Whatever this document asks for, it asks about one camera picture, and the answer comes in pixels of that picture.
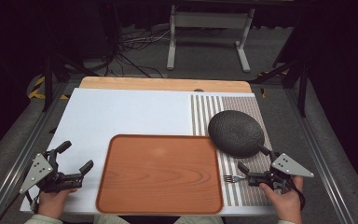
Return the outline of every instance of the striped mat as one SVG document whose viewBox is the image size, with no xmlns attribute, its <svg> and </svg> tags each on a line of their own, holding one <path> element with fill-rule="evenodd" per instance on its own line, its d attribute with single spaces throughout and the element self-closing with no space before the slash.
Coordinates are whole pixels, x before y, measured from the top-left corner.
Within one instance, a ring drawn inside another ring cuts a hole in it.
<svg viewBox="0 0 358 224">
<path fill-rule="evenodd" d="M 271 148 L 266 128 L 254 96 L 205 96 L 192 94 L 189 97 L 191 106 L 190 133 L 208 135 L 208 123 L 213 115 L 224 110 L 238 110 L 257 120 L 265 135 L 265 147 Z M 220 175 L 243 175 L 237 168 L 242 161 L 251 172 L 264 173 L 269 169 L 269 157 L 257 153 L 252 158 L 235 159 L 218 151 Z M 222 180 L 223 200 L 225 206 L 271 206 L 269 199 L 260 188 L 249 187 L 247 181 L 231 184 Z"/>
</svg>

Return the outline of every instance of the fork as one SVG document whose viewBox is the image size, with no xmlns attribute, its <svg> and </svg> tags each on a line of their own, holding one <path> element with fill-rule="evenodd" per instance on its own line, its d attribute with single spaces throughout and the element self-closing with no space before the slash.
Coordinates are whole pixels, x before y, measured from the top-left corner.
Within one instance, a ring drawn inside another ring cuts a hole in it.
<svg viewBox="0 0 358 224">
<path fill-rule="evenodd" d="M 246 176 L 241 175 L 223 175 L 223 180 L 228 183 L 237 183 L 246 179 Z"/>
</svg>

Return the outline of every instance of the orange tray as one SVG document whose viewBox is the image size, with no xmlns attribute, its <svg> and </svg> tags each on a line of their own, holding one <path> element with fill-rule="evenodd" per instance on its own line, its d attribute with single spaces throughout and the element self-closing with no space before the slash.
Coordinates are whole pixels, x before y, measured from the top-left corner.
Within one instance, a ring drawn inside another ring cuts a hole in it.
<svg viewBox="0 0 358 224">
<path fill-rule="evenodd" d="M 206 136 L 116 135 L 96 205 L 106 214 L 216 214 L 223 207 L 216 149 Z"/>
</svg>

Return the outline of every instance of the metal stand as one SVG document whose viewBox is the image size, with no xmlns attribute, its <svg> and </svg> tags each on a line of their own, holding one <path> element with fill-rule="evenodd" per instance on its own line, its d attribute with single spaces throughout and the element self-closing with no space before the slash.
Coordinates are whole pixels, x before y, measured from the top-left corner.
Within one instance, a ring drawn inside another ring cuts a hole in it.
<svg viewBox="0 0 358 224">
<path fill-rule="evenodd" d="M 252 19 L 255 14 L 254 9 L 250 9 L 248 14 L 228 14 L 228 13 L 201 13 L 201 12 L 178 12 L 176 7 L 171 8 L 171 41 L 168 52 L 167 69 L 173 70 L 175 63 L 176 27 L 207 27 L 207 28 L 227 28 L 242 29 L 240 41 L 235 42 L 235 46 L 240 57 L 242 70 L 249 73 L 251 68 L 246 59 L 243 46 L 251 27 Z"/>
<path fill-rule="evenodd" d="M 307 62 L 300 62 L 295 61 L 291 63 L 286 63 L 275 68 L 272 71 L 269 71 L 262 77 L 258 77 L 253 80 L 248 80 L 247 82 L 250 84 L 261 84 L 262 82 L 279 75 L 281 72 L 290 69 L 287 73 L 286 77 L 282 81 L 282 85 L 284 89 L 293 88 L 296 84 L 297 80 L 300 78 L 300 86 L 298 92 L 298 99 L 297 99 L 297 107 L 300 111 L 302 117 L 305 116 L 305 98 L 307 92 L 307 82 L 308 82 L 308 63 Z"/>
<path fill-rule="evenodd" d="M 42 48 L 44 61 L 44 75 L 45 75 L 45 88 L 46 98 L 43 112 L 46 112 L 53 100 L 53 74 L 59 82 L 67 82 L 69 74 L 64 67 L 69 64 L 77 70 L 83 72 L 87 76 L 98 76 L 85 68 L 83 65 L 72 62 L 71 60 L 62 56 L 58 43 L 55 41 L 55 36 L 51 32 L 48 22 L 43 16 L 41 6 L 37 1 L 11 1 L 13 6 L 19 11 L 25 21 L 30 22 L 33 31 L 39 37 L 39 44 Z"/>
</svg>

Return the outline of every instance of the human hand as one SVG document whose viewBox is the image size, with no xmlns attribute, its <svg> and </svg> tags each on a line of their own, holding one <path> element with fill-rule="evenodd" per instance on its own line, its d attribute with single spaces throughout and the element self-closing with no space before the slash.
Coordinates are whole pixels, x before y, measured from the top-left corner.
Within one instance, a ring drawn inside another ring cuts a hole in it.
<svg viewBox="0 0 358 224">
<path fill-rule="evenodd" d="M 302 192 L 303 189 L 303 177 L 295 176 L 293 183 L 297 189 Z M 274 205 L 277 216 L 280 220 L 294 222 L 301 224 L 301 202 L 296 191 L 291 189 L 285 194 L 278 194 L 268 185 L 261 183 L 259 187 L 264 191 L 266 196 L 271 200 Z"/>
<path fill-rule="evenodd" d="M 39 209 L 37 213 L 39 215 L 58 219 L 62 215 L 68 194 L 76 191 L 77 189 L 65 189 L 58 193 L 40 192 Z"/>
</svg>

